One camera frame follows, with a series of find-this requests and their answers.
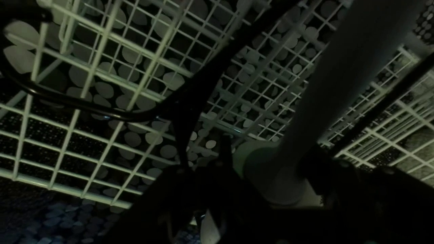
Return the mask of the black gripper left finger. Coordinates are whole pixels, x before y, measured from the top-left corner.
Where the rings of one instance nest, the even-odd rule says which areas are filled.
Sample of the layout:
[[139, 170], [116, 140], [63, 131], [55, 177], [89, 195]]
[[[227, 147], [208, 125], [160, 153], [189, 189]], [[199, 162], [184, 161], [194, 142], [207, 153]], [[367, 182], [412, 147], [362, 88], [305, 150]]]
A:
[[192, 218], [208, 212], [217, 244], [272, 244], [271, 208], [233, 169], [230, 136], [218, 155], [196, 167], [173, 165], [123, 211], [96, 244], [175, 244]]

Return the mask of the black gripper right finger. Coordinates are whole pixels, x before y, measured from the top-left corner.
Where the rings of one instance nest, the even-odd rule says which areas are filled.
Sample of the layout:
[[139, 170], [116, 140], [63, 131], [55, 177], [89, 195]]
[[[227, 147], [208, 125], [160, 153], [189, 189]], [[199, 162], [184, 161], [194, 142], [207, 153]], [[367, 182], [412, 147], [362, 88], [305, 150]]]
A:
[[290, 244], [434, 244], [434, 189], [401, 169], [360, 169], [318, 146], [272, 162], [322, 199], [320, 207], [282, 214], [279, 228]]

